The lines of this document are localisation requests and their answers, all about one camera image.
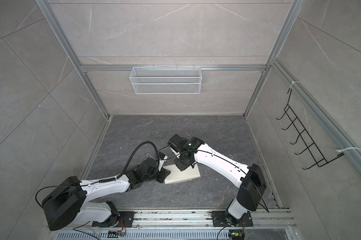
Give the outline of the white paper envelope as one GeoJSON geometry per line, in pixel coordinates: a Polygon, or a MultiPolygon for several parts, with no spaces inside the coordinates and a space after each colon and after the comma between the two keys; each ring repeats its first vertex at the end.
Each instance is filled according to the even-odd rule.
{"type": "Polygon", "coordinates": [[[166,185],[182,183],[201,177],[197,164],[194,167],[188,167],[184,171],[180,171],[176,165],[164,166],[164,169],[170,171],[170,174],[164,180],[166,185]]]}

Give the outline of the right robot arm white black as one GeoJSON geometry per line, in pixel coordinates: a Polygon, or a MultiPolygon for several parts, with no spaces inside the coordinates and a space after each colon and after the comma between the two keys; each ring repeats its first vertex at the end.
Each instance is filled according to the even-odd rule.
{"type": "Polygon", "coordinates": [[[174,163],[181,172],[195,164],[202,164],[221,174],[238,188],[236,198],[225,211],[225,219],[229,224],[238,225],[245,214],[256,211],[264,201],[263,194],[267,185],[260,166],[238,163],[196,137],[187,140],[175,134],[167,144],[175,154],[174,163]]]}

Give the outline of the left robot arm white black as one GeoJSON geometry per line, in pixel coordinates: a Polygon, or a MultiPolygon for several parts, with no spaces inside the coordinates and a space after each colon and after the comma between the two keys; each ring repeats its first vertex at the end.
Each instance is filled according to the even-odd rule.
{"type": "Polygon", "coordinates": [[[156,160],[147,158],[119,177],[98,180],[69,177],[41,202],[48,228],[57,231],[70,224],[88,223],[100,228],[113,227],[121,221],[116,206],[111,201],[95,203],[95,199],[137,189],[144,182],[163,183],[170,173],[156,160]]]}

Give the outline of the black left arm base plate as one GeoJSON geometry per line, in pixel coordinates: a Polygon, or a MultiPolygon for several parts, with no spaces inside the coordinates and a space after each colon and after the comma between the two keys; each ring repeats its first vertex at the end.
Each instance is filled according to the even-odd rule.
{"type": "Polygon", "coordinates": [[[92,227],[99,228],[122,228],[124,225],[125,228],[131,228],[134,220],[135,212],[133,211],[122,211],[116,214],[112,214],[107,220],[102,223],[92,222],[92,227]]]}

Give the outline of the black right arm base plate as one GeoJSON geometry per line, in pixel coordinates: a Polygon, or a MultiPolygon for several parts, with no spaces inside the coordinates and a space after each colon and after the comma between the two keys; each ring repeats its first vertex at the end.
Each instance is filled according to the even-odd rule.
{"type": "Polygon", "coordinates": [[[252,227],[254,225],[250,212],[236,219],[228,211],[211,211],[211,217],[214,227],[252,227]]]}

